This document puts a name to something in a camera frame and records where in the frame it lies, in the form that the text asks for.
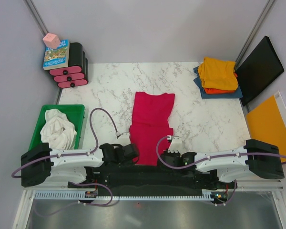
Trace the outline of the crimson red t-shirt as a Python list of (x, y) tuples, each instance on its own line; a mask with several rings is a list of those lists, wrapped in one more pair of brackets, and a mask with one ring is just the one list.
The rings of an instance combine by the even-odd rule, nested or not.
[(168, 119), (174, 106), (175, 94), (151, 95), (136, 92), (134, 98), (130, 141), (139, 150), (138, 165), (156, 166), (158, 141), (173, 135)]

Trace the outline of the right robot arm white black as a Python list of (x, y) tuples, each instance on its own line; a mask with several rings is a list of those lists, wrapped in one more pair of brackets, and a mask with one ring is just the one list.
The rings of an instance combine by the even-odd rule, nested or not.
[(158, 162), (179, 172), (209, 175), (211, 186), (218, 188), (252, 174), (262, 179), (281, 180), (285, 178), (283, 162), (286, 156), (279, 148), (262, 141), (249, 139), (239, 148), (213, 152), (186, 152), (181, 154), (182, 140), (178, 136), (161, 138), (156, 145)]

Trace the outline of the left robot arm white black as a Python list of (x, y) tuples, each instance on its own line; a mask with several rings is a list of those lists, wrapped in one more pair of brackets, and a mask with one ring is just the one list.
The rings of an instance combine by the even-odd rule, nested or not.
[(131, 164), (139, 155), (134, 144), (105, 143), (93, 151), (51, 149), (48, 143), (42, 143), (21, 156), (21, 185), (60, 186), (73, 182), (91, 187), (95, 176), (87, 171), (89, 167)]

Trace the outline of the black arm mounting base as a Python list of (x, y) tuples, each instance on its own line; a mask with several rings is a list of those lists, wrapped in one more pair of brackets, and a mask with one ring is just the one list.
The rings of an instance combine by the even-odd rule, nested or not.
[(163, 166), (106, 165), (88, 168), (88, 176), (82, 183), (69, 182), (69, 188), (93, 188), (107, 194), (109, 188), (113, 195), (199, 195), (204, 189), (233, 189), (234, 182), (218, 181), (216, 173), (207, 174), (179, 172)]

